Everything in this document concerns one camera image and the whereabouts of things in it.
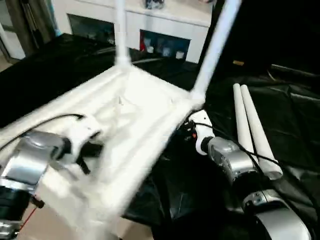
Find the black cable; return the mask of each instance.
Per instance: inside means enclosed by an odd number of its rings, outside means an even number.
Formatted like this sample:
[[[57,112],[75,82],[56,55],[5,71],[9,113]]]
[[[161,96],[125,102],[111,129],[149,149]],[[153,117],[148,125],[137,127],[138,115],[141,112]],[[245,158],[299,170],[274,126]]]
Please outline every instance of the black cable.
[[[309,190],[305,187],[304,184],[302,184],[299,179],[296,178],[296,176],[294,176],[288,169],[285,168],[285,165],[287,166],[290,166],[290,164],[282,164],[282,163],[279,163],[275,160],[272,160],[266,156],[262,156],[262,155],[259,155],[259,154],[255,154],[253,152],[250,152],[250,151],[247,151],[236,139],[234,139],[232,136],[226,134],[225,132],[213,127],[213,126],[210,126],[208,124],[205,124],[205,123],[200,123],[200,122],[194,122],[195,125],[201,125],[201,126],[206,126],[206,127],[209,127],[215,131],[217,131],[218,133],[222,134],[226,139],[228,140],[231,140],[233,141],[239,148],[240,150],[242,150],[243,152],[245,152],[249,158],[251,159],[252,163],[254,164],[255,168],[258,170],[258,172],[262,175],[265,175],[264,172],[262,171],[262,169],[260,168],[260,166],[257,164],[257,162],[254,160],[254,158],[252,156],[256,156],[258,158],[263,158],[263,159],[266,159],[280,167],[282,167],[281,169],[286,173],[286,175],[288,177],[290,177],[293,181],[294,181],[294,184],[296,184],[298,186],[298,188],[309,198],[310,202],[312,203],[312,207],[314,208],[315,210],[315,213],[316,213],[316,218],[317,218],[317,228],[316,228],[316,231],[319,231],[320,227],[319,227],[319,216],[320,216],[320,207],[318,205],[318,202],[317,200],[314,198],[314,196],[309,192]],[[281,198],[283,198],[283,200],[285,200],[285,202],[289,205],[289,207],[303,220],[305,219],[303,216],[301,216],[301,214],[298,214],[300,211],[296,208],[296,206],[294,206],[287,198],[287,196],[282,193],[280,190],[277,189],[277,187],[275,186],[275,184],[270,181],[272,187],[274,188],[274,190],[277,192],[277,194],[279,194],[279,196]]]
[[[35,129],[35,128],[38,128],[40,126],[42,126],[43,124],[46,124],[46,123],[49,123],[51,121],[54,121],[54,120],[57,120],[57,119],[61,119],[61,118],[66,118],[66,117],[77,117],[78,119],[81,119],[84,117],[84,115],[81,115],[81,114],[76,114],[76,113],[66,113],[66,114],[61,114],[61,115],[58,115],[58,116],[54,116],[52,118],[49,118],[47,120],[44,120],[32,127],[30,127],[29,129],[25,130],[24,132],[22,132],[21,134],[19,134],[18,136],[15,136],[14,138],[12,138],[10,141],[8,141],[6,144],[2,145],[0,147],[0,152],[5,149],[8,145],[10,145],[11,143],[13,143],[15,140],[23,137],[24,135],[26,135],[29,131]]]

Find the floor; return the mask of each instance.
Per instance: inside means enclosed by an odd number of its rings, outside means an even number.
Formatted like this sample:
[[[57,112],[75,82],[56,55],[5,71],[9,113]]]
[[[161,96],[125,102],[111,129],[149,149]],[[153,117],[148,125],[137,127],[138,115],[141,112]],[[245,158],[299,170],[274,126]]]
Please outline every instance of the floor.
[[[0,72],[11,66],[0,51]],[[33,210],[30,204],[23,220]],[[153,240],[150,227],[136,222],[119,218],[112,232],[123,240]],[[75,239],[69,229],[48,206],[37,209],[27,224],[21,230],[18,240],[73,240]]]
[[[2,54],[2,52],[0,51],[0,72],[2,72],[3,70],[6,70],[8,67],[10,67],[12,64],[10,64],[9,62],[7,62],[5,56]]]

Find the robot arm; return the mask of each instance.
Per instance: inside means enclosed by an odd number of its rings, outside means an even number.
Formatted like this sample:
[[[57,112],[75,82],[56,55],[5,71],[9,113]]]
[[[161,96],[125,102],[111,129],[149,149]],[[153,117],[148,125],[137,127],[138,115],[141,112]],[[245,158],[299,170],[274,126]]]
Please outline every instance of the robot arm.
[[[189,118],[195,123],[208,119],[204,110]],[[201,151],[196,150],[202,155],[205,152],[222,169],[241,202],[243,212],[254,216],[272,240],[310,240],[306,225],[276,193],[269,178],[257,171],[248,154],[230,140],[214,137],[212,133],[206,135],[212,131],[212,124],[207,125],[194,128],[196,141],[201,146]]]
[[[22,216],[49,165],[61,170],[78,164],[87,173],[81,150],[99,130],[94,119],[83,118],[64,135],[33,130],[21,138],[1,169],[0,239],[17,237]]]

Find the black plastic sheet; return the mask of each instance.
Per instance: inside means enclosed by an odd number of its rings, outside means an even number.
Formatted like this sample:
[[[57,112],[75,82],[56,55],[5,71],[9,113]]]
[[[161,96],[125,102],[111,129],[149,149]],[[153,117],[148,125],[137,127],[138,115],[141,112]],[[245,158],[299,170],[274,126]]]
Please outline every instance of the black plastic sheet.
[[[107,70],[114,64],[114,54],[113,46],[64,34],[1,72],[4,110],[0,126]],[[157,57],[135,50],[130,54],[133,62]],[[192,88],[198,74],[196,64],[175,59],[136,65],[186,90]],[[239,67],[215,74],[204,108],[212,123],[233,138],[237,137],[234,83],[249,86],[275,158],[293,165],[288,169],[320,204],[320,95],[308,85],[274,82],[259,72]],[[245,217],[226,209],[222,196],[233,196],[223,174],[207,157],[197,154],[194,144],[184,141],[183,135],[178,130],[172,137],[125,217],[152,226],[158,238],[159,232],[166,233],[165,226],[170,236],[182,236],[183,231],[186,236],[197,233],[198,237],[207,234],[217,239],[249,239],[250,226],[244,223]],[[316,228],[312,204],[291,178],[285,175],[277,186]],[[219,224],[212,226],[210,220]],[[202,227],[196,227],[196,223],[203,223]]]

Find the glass door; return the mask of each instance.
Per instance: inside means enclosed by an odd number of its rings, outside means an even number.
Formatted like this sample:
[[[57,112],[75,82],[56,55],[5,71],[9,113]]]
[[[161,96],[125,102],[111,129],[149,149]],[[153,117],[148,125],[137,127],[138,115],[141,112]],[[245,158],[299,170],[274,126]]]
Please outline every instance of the glass door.
[[[21,60],[26,55],[13,27],[5,0],[0,0],[0,46],[6,57]]]

